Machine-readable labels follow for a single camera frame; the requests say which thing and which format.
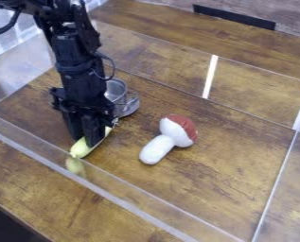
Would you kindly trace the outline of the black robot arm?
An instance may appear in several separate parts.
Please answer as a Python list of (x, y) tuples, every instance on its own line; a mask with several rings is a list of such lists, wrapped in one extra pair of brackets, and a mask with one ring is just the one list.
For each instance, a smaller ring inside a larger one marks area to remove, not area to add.
[(21, 13), (33, 16), (55, 54), (55, 67), (62, 86), (51, 88), (54, 109), (74, 139), (92, 147), (104, 138), (104, 129), (114, 125), (114, 103), (104, 97), (106, 82), (99, 52), (100, 33), (91, 25), (83, 0), (0, 0), (0, 9), (9, 10), (9, 22), (0, 34), (15, 25)]

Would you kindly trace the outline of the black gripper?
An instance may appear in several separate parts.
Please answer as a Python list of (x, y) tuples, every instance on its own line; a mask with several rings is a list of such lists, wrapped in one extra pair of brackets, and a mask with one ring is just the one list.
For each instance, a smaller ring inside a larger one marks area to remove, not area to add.
[(114, 103), (103, 93), (88, 100), (78, 100), (67, 96), (63, 88), (52, 87), (50, 94), (72, 139), (79, 140), (83, 133), (87, 146), (95, 146), (104, 138), (104, 125), (114, 126)]

